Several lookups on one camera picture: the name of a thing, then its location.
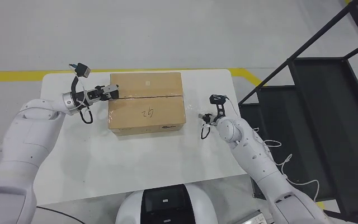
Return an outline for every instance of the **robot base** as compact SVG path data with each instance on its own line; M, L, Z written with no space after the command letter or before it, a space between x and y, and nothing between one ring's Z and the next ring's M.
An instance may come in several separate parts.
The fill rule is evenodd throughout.
M218 224L213 203L194 184L133 192L119 208L116 224Z

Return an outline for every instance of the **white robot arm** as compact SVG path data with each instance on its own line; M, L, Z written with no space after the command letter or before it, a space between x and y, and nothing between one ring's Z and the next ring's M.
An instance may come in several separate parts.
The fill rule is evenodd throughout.
M87 66L79 63L76 67L78 76L88 76ZM0 162L0 223L31 222L36 209L32 185L40 165L56 144L66 114L81 112L96 101L118 98L115 85L76 92L78 76L72 91L58 100L37 99L25 104L5 134Z
M216 126L241 168L257 183L265 195L276 223L331 223L331 220L306 194L294 188L276 167L269 148L242 118L225 116L226 96L212 95L218 115L199 115L206 124Z

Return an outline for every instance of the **black staircase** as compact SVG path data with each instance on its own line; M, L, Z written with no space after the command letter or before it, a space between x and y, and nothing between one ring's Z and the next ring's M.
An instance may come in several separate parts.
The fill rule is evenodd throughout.
M341 213L325 211L331 217L358 223L358 81L344 57L297 58L348 13L358 16L358 0L350 2L278 69L239 102L241 116L262 139L282 143L272 148L277 163L285 164L291 181L320 183L317 201L336 199ZM294 85L264 86L286 66ZM244 102L257 94L257 104ZM255 183L254 197L264 198ZM316 183L296 186L314 197Z

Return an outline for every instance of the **concrete floor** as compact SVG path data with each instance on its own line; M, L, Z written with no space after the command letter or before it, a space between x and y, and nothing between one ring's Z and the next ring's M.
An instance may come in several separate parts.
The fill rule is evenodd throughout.
M343 6L343 0L4 0L0 8L0 71L67 69L82 62L110 68L248 68L267 77ZM303 56L342 56L357 46L347 17ZM358 57L351 59L358 73ZM237 99L253 85L233 77ZM288 69L270 84L291 84ZM0 138L16 111L40 96L41 82L0 82ZM266 202L251 197L248 176L196 183L211 197L219 223L234 223ZM128 194L63 202L49 208L86 223L113 223ZM326 208L336 209L334 202ZM37 210L33 223L76 223Z

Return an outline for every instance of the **white table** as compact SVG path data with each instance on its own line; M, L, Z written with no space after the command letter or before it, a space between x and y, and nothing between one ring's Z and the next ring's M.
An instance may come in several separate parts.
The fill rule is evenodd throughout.
M48 204L166 185L245 174L215 130L200 139L199 113L216 111L211 94L227 95L238 111L230 72L184 70L186 124L178 132L117 137L107 128L107 102L91 106L93 124L79 114L67 116L55 148L41 165L34 183L37 203ZM48 74L42 99L70 91L73 74ZM110 73L91 73L85 88L108 85ZM230 103L228 116L235 116Z

